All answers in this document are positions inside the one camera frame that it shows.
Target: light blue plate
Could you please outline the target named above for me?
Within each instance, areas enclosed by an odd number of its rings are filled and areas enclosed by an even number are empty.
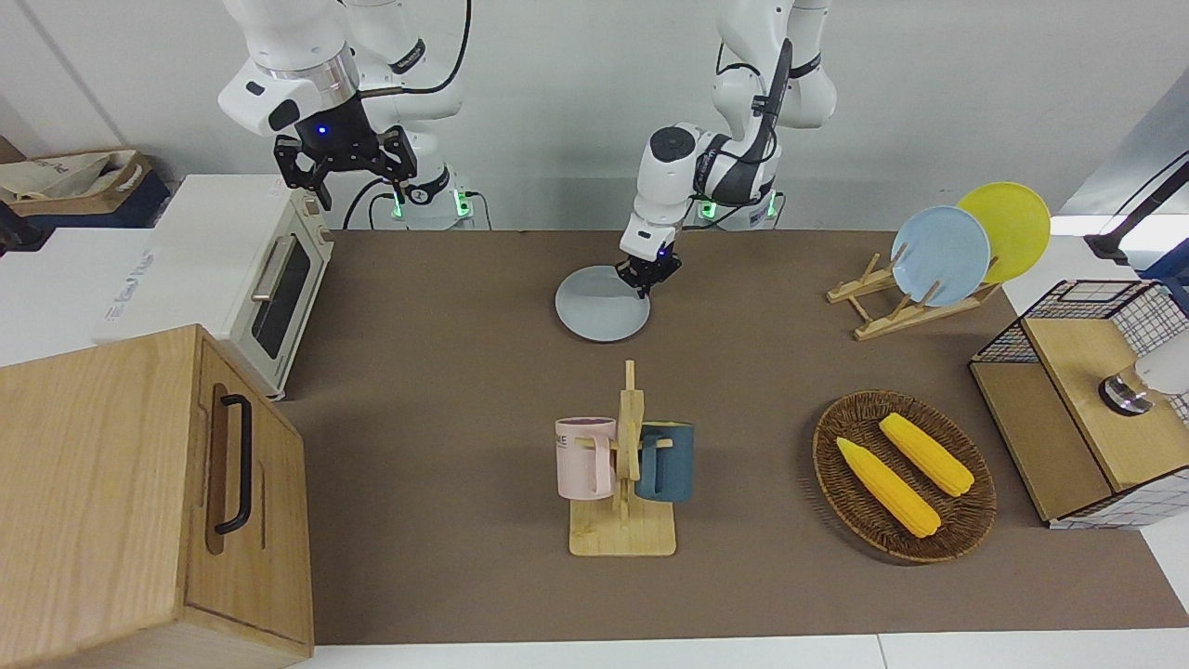
[[[990,241],[979,219],[957,207],[931,207],[908,219],[892,242],[892,257],[900,251],[892,276],[895,284],[920,302],[930,286],[942,282],[927,302],[944,307],[970,296],[990,264]]]

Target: mug handle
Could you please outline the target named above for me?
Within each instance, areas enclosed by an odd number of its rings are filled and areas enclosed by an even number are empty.
[[[611,440],[604,435],[594,436],[594,494],[606,497],[612,493],[611,479]]]
[[[643,486],[646,491],[652,491],[654,496],[661,494],[660,479],[656,476],[656,443],[660,442],[660,437],[655,435],[648,435],[640,440],[640,485]]]

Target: cabinet handle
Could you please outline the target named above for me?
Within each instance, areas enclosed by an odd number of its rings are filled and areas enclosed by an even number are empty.
[[[252,403],[244,396],[224,396],[225,408],[239,405],[243,416],[239,422],[239,511],[226,523],[215,525],[219,535],[229,535],[247,524],[252,516]]]

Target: wooden cabinet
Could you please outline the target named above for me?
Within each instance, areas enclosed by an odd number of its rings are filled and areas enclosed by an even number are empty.
[[[244,379],[199,326],[0,370],[0,668],[310,656],[302,442]]]

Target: table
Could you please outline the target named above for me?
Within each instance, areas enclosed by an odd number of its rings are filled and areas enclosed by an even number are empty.
[[[1140,535],[1052,532],[1032,511],[965,371],[1011,321],[1006,299],[860,345],[822,294],[889,234],[690,234],[652,322],[594,346],[552,294],[616,259],[616,236],[336,235],[283,405],[307,442],[319,643],[1185,625]],[[614,414],[625,358],[648,418],[699,427],[694,499],[673,558],[581,561],[552,422]],[[973,555],[888,566],[819,513],[817,416],[880,387],[982,447],[1000,515]]]

